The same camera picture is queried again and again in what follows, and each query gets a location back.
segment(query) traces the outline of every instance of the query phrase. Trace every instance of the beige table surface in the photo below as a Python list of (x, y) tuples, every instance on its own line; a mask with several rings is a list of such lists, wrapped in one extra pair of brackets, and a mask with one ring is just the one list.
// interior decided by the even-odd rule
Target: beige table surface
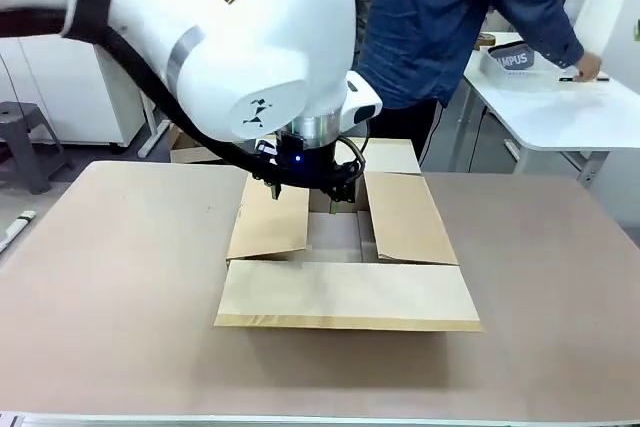
[(0, 271), (0, 411), (640, 418), (640, 252), (577, 183), (427, 175), (484, 334), (214, 329), (245, 175), (90, 166)]

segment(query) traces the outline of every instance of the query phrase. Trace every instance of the black cable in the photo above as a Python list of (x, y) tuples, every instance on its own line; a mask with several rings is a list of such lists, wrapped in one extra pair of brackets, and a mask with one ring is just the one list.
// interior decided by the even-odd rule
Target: black cable
[(436, 123), (431, 129), (431, 133), (429, 134), (429, 140), (427, 140), (427, 149), (424, 151), (424, 155), (422, 156), (422, 161), (427, 158), (427, 154), (429, 153), (429, 149), (431, 148), (431, 141), (433, 140), (433, 136), (436, 135), (436, 130), (438, 130), (438, 126), (440, 125), (440, 121), (442, 120), (442, 112), (444, 111), (444, 107), (440, 105), (440, 113), (438, 114), (438, 118), (436, 119)]
[(355, 181), (358, 177), (360, 177), (364, 173), (364, 166), (366, 165), (366, 161), (364, 160), (364, 155), (362, 155), (362, 151), (358, 150), (356, 144), (349, 137), (338, 137), (338, 141), (345, 144), (349, 147), (353, 153), (356, 155), (356, 159), (358, 160), (358, 170), (356, 170), (353, 175), (347, 180), (347, 183)]
[(1, 53), (0, 53), (0, 62), (2, 62), (2, 65), (4, 65), (4, 70), (7, 71), (7, 76), (9, 77), (9, 83), (11, 84), (11, 90), (13, 90), (13, 95), (15, 95), (16, 97), (16, 102), (18, 103), (18, 107), (20, 108), (22, 119), (25, 121), (27, 132), (29, 132), (29, 127), (27, 126), (27, 115), (24, 113), (22, 102), (20, 102), (20, 98), (18, 97), (18, 91), (16, 90), (16, 86), (13, 83), (13, 78), (11, 77), (11, 72), (9, 72), (9, 67), (7, 67), (7, 63), (4, 61), (4, 57), (2, 57)]
[(360, 148), (360, 153), (364, 154), (364, 150), (367, 148), (367, 145), (369, 145), (369, 139), (371, 138), (371, 126), (369, 125), (369, 119), (366, 120), (366, 127), (367, 127), (367, 135), (364, 138), (364, 144), (362, 144), (362, 147)]
[(480, 137), (480, 129), (482, 129), (482, 122), (484, 122), (484, 117), (487, 113), (487, 106), (482, 109), (482, 116), (480, 117), (480, 123), (478, 124), (478, 131), (476, 132), (476, 140), (473, 142), (473, 151), (471, 152), (471, 160), (469, 160), (469, 168), (467, 169), (467, 174), (471, 173), (471, 167), (473, 167), (473, 159), (476, 156), (476, 147), (478, 146), (478, 138)]

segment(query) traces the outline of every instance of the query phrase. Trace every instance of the white desk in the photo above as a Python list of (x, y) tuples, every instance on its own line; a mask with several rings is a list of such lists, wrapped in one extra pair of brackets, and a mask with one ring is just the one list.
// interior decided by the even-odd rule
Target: white desk
[[(498, 44), (519, 40), (518, 34), (496, 33)], [(457, 170), (469, 118), (479, 98), (495, 114), (520, 149), (515, 173), (524, 172), (533, 151), (562, 153), (588, 187), (609, 152), (640, 149), (640, 96), (619, 82), (564, 84), (557, 92), (500, 90), (480, 72), (474, 52), (464, 73), (469, 85), (456, 130), (449, 170)], [(590, 152), (584, 158), (580, 152)]]

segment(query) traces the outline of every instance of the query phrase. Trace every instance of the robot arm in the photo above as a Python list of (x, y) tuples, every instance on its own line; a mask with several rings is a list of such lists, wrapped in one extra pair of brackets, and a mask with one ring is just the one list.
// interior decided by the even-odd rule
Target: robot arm
[[(0, 36), (45, 33), (105, 48), (178, 126), (270, 184), (331, 193), (364, 167), (333, 161), (341, 132), (382, 108), (349, 72), (354, 0), (0, 0)], [(272, 132), (275, 157), (228, 144)]]

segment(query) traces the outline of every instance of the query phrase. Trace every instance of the black strap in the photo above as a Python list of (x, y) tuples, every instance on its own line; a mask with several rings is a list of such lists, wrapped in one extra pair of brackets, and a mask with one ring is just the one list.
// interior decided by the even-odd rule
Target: black strap
[(54, 9), (15, 9), (0, 12), (0, 38), (59, 34), (66, 13)]
[(65, 37), (102, 44), (109, 24), (111, 0), (77, 0), (71, 27)]

